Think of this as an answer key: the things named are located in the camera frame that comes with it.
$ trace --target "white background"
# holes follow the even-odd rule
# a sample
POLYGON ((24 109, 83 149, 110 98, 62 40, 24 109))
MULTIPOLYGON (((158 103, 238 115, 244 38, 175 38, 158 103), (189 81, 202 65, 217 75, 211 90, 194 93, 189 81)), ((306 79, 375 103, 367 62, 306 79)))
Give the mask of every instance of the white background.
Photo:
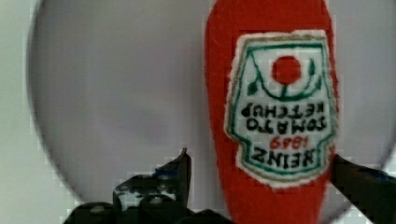
MULTIPOLYGON (((36 3, 36 0, 0 0, 2 224, 63 223, 69 212, 79 204, 50 166, 49 158, 38 142, 30 116, 25 59, 27 37, 36 3)), ((378 82, 377 86, 381 88, 381 83, 378 82)), ((396 175, 396 161, 390 164, 385 171, 396 175)), ((337 223, 369 222, 354 210, 346 213, 337 223)))

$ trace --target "gray surface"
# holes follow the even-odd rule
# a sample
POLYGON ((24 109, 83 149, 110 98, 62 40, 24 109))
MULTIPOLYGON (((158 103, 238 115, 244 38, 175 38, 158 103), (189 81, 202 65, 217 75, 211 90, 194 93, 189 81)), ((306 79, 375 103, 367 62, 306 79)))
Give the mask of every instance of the gray surface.
MULTIPOLYGON (((29 79, 53 162, 85 201, 187 146, 190 208, 226 214, 209 132, 203 31, 209 0, 45 1, 29 79)), ((339 153, 379 167, 396 127, 395 3, 334 0, 340 77, 339 153)), ((346 205, 334 188, 322 219, 346 205)))

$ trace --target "green border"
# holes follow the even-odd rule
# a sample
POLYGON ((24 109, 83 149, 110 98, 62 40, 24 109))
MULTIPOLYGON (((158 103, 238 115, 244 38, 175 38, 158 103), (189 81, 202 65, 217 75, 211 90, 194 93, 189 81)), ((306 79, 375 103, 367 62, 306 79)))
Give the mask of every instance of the green border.
POLYGON ((332 137, 334 137, 335 136, 335 129, 334 129, 334 122, 333 122, 333 118, 332 118, 332 115, 335 115, 335 111, 334 111, 334 105, 333 105, 333 100, 332 100, 332 94, 330 93, 330 87, 329 87, 329 84, 328 84, 328 81, 329 81, 329 77, 326 79, 326 76, 329 76, 329 69, 325 69, 325 61, 327 62, 328 60, 326 60, 326 59, 328 59, 328 57, 325 57, 326 56, 326 54, 325 54, 325 50, 324 50, 324 44, 323 43, 305 43, 305 44, 295 44, 295 43, 290 43, 290 44, 279 44, 279 45, 272 45, 272 46, 259 46, 259 47, 252 47, 252 46, 249 46, 249 47, 247 47, 247 50, 246 50, 246 54, 245 54, 245 56, 244 56, 244 61, 243 61, 243 66, 242 66, 242 70, 240 71, 240 73, 238 74, 238 81, 239 81, 239 83, 238 83, 238 93, 237 93, 237 96, 236 96, 236 100, 234 101, 233 100, 233 102, 232 102, 232 108, 233 108, 233 112, 232 112, 232 117, 231 117, 231 128, 230 128, 230 130, 231 130, 231 135, 233 135, 233 136, 235 136, 237 139, 239 139, 242 143, 244 143, 244 145, 245 145, 245 149, 247 149, 247 150, 244 150, 243 152, 244 152, 244 154, 243 154, 243 157, 242 157, 242 160, 244 161, 244 162, 247 162, 248 164, 250 164, 250 165, 252 165, 252 166, 254 166, 254 167, 257 167, 257 168, 260 168, 260 169, 263 169, 264 171, 266 171, 266 172, 269 172, 269 173, 274 173, 274 174, 277 174, 277 175, 296 175, 296 174, 299 174, 299 173, 308 173, 308 172, 310 172, 310 171, 313 171, 313 170, 316 170, 316 169, 318 169, 322 164, 321 164, 321 157, 324 157, 325 155, 323 155, 323 151, 321 151, 321 148, 322 147, 325 147, 325 146, 323 146, 324 144, 328 144, 329 142, 330 142, 330 140, 331 140, 331 138, 332 137), (311 168, 307 168, 307 169, 304 169, 304 170, 300 170, 300 171, 290 171, 290 172, 287 172, 287 171, 277 171, 277 170, 274 170, 273 168, 269 168, 269 167, 266 167, 266 166, 264 166, 264 165, 262 165, 262 164, 257 164, 256 162, 254 162, 254 161, 251 161, 251 159, 250 159, 250 157, 248 156, 249 154, 250 154, 250 150, 251 150, 251 143, 246 139, 246 138, 244 138, 244 137, 242 137, 242 136, 240 136, 239 134, 237 134, 235 131, 234 131, 234 127, 235 127, 235 121, 234 121, 234 119, 235 119, 235 113, 236 113, 236 106, 237 106, 237 103, 238 103, 238 101, 239 101, 239 99, 240 99, 240 95, 241 95, 241 89, 242 89, 242 77, 243 77, 243 75, 245 74, 245 67, 246 67, 246 62, 247 62, 247 60, 248 60, 248 57, 250 56, 250 54, 252 54, 254 51, 256 51, 256 50, 268 50, 268 49, 295 49, 295 48, 319 48, 319 49, 321 49, 321 53, 322 53, 322 78, 324 79, 324 80, 326 80, 326 81, 324 81, 324 83, 325 83, 325 86, 326 86, 326 88, 327 88, 327 94, 328 94, 328 98, 329 98, 329 103, 331 104, 330 105, 330 116, 331 116, 331 119, 330 119, 330 124, 332 125, 332 132, 328 135, 328 136, 326 136, 323 140, 321 140, 319 143, 318 143, 318 145, 317 145, 317 148, 316 148, 316 150, 318 151, 318 157, 317 157, 317 159, 318 159, 318 164, 315 166, 315 167, 311 167, 311 168))

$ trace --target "bottle label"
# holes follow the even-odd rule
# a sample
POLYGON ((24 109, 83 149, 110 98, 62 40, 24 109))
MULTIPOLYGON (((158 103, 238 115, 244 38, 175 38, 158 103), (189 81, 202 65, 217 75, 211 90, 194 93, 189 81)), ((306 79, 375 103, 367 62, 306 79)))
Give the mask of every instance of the bottle label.
POLYGON ((236 165, 274 188, 307 183, 329 166, 336 102, 324 31, 242 35, 224 130, 236 165))

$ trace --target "black object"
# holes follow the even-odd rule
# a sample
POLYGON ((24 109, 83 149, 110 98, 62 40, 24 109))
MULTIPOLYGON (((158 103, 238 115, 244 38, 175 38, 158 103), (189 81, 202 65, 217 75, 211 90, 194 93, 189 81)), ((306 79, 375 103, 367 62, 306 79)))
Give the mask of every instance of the black object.
POLYGON ((396 223, 394 177, 335 155, 331 181, 373 223, 396 223))
POLYGON ((111 203, 84 203, 77 207, 64 224, 109 224, 116 220, 111 203))
POLYGON ((211 210, 195 214, 187 208, 191 158, 186 152, 183 148, 153 175, 136 175, 115 187, 114 205, 85 203, 64 224, 233 224, 211 210))
MULTIPOLYGON (((187 208, 191 158, 186 151, 153 175, 137 175, 117 186, 114 205, 83 204, 64 224, 233 224, 211 210, 187 208)), ((338 155, 331 169, 331 182, 372 222, 396 224, 396 178, 338 155)))

